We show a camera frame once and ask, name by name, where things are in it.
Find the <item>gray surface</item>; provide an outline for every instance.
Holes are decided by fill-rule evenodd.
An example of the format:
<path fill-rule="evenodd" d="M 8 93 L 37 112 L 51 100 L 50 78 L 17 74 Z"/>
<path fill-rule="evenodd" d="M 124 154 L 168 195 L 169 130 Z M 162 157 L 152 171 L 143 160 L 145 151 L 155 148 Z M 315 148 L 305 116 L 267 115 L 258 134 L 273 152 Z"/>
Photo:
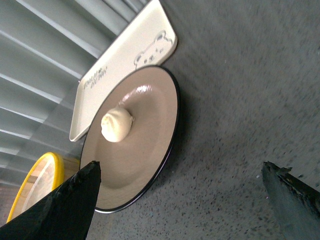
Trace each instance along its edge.
<path fill-rule="evenodd" d="M 95 213 L 94 239 L 281 240 L 263 161 L 320 190 L 320 2 L 162 0 L 182 93 L 168 165 L 137 203 Z"/>

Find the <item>plate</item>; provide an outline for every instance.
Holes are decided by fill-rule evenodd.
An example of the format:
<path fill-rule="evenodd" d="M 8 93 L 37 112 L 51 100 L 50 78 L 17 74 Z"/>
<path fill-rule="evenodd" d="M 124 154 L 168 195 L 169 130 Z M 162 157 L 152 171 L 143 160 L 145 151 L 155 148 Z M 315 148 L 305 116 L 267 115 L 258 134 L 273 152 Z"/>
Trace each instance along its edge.
<path fill-rule="evenodd" d="M 145 66 L 163 63 L 177 42 L 159 0 L 151 0 L 82 77 L 75 97 L 70 141 L 76 142 L 87 133 L 99 107 L 122 79 Z"/>
<path fill-rule="evenodd" d="M 124 140 L 109 142 L 101 133 L 101 119 L 115 107 L 125 108 L 134 122 Z M 105 99 L 89 128 L 80 163 L 83 168 L 100 162 L 97 212 L 122 210 L 151 186 L 170 154 L 179 108 L 177 81 L 157 66 L 129 75 Z"/>

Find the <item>black object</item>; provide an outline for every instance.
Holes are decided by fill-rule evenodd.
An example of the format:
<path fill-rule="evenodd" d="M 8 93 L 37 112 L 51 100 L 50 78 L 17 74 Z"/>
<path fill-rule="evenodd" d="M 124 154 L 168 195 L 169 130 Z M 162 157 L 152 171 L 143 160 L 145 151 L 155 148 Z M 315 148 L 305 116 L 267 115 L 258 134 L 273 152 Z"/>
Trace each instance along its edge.
<path fill-rule="evenodd" d="M 84 240 L 101 182 L 90 162 L 31 208 L 0 228 L 0 240 Z"/>
<path fill-rule="evenodd" d="M 265 162 L 263 183 L 286 240 L 320 240 L 320 192 Z"/>

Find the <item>beige plate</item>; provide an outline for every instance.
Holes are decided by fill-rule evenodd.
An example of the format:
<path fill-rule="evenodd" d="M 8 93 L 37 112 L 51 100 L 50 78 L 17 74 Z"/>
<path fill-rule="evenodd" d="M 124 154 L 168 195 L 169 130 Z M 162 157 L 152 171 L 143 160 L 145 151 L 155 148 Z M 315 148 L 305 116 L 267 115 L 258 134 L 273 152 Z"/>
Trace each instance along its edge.
<path fill-rule="evenodd" d="M 172 147 L 179 117 L 179 87 L 164 69 L 151 66 L 126 77 L 105 99 L 84 142 L 80 167 L 100 162 L 101 185 L 96 211 L 122 210 L 151 186 Z M 116 106 L 134 117 L 130 133 L 121 142 L 109 142 L 101 133 L 101 119 Z"/>

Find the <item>rectangular tray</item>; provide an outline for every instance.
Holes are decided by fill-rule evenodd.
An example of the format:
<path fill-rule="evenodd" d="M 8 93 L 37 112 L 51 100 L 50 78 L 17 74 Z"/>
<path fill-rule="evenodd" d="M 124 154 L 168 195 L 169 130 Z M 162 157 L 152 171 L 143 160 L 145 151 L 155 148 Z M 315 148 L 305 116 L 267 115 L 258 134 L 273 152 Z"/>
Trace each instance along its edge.
<path fill-rule="evenodd" d="M 122 79 L 141 67 L 163 63 L 177 42 L 159 0 L 150 1 L 81 79 L 70 141 L 87 133 L 99 107 Z"/>

